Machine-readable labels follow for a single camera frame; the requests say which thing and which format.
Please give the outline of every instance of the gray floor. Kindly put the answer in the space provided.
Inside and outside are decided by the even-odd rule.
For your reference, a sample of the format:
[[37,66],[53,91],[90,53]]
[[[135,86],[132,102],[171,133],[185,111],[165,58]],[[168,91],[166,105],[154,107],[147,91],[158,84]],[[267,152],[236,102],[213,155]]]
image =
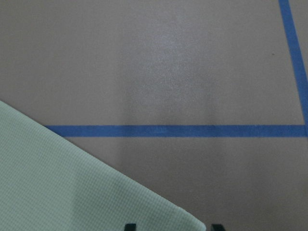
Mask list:
[[[304,124],[277,0],[4,0],[0,21],[0,99],[41,124]],[[306,138],[68,139],[208,227],[308,227]]]

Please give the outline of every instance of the checkered fabric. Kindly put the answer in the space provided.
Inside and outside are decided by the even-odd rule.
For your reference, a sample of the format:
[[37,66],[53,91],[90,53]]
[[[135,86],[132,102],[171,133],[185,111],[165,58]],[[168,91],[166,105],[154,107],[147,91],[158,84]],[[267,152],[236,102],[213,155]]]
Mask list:
[[0,231],[205,231],[205,225],[0,101]]

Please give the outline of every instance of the blue tape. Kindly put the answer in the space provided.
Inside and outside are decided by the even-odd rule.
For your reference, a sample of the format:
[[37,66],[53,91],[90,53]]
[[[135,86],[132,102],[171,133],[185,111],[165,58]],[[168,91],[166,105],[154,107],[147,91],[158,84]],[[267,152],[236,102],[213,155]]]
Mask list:
[[55,125],[63,137],[306,137],[304,125]]
[[302,106],[303,117],[308,131],[308,81],[305,66],[300,51],[296,30],[288,0],[279,0],[283,25],[292,59],[298,95]]
[[308,81],[288,0],[279,0],[305,125],[46,126],[64,137],[307,137]]

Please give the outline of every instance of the black object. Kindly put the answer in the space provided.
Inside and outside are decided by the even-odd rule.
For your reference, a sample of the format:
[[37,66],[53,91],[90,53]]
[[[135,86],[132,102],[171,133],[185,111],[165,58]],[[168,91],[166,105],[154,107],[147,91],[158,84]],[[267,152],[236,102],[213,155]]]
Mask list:
[[136,231],[136,224],[126,224],[124,231]]
[[220,224],[212,224],[211,231],[226,231]]

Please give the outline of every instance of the light green fabric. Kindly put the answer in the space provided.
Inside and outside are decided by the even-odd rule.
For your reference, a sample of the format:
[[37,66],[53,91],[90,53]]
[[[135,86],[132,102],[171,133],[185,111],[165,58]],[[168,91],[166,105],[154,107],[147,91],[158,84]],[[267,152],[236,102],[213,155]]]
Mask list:
[[1,231],[204,231],[205,225],[0,101]]

